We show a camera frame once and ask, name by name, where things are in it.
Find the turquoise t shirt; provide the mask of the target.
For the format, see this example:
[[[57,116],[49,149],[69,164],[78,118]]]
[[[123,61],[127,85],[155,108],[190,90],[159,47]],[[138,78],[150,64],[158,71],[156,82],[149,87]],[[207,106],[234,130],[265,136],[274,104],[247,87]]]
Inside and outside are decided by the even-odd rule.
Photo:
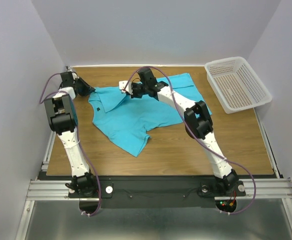
[[[93,124],[134,157],[146,146],[150,130],[182,123],[178,112],[168,104],[148,95],[130,98],[117,87],[97,87],[88,102],[94,110]]]

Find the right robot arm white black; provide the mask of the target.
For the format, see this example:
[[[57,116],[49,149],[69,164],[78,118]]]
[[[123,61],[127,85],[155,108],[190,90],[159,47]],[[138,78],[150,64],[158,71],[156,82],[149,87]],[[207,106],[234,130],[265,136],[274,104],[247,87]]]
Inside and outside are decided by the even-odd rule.
[[[196,102],[173,90],[168,76],[165,76],[167,82],[158,81],[150,67],[142,67],[136,73],[140,82],[132,82],[130,78],[121,91],[131,98],[140,99],[147,95],[176,109],[188,135],[204,148],[213,170],[216,189],[223,194],[233,192],[239,177],[217,143],[213,121],[206,103],[202,100]]]

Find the white plastic basket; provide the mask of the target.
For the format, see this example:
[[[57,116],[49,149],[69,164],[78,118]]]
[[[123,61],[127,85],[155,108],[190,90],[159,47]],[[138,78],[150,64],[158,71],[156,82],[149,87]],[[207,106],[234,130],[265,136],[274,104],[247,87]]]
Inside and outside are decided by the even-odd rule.
[[[204,65],[207,81],[226,114],[263,106],[272,95],[243,57],[228,57]]]

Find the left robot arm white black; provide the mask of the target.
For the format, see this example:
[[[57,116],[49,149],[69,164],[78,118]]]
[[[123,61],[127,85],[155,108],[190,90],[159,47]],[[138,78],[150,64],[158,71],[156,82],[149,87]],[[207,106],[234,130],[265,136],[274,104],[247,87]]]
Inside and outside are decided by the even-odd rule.
[[[77,96],[86,97],[95,89],[72,70],[55,73],[53,76],[60,76],[61,84],[57,91],[46,97],[43,91],[39,104],[44,104],[49,127],[61,141],[70,164],[71,182],[65,186],[71,194],[93,197],[98,192],[98,184],[81,147],[73,100]]]

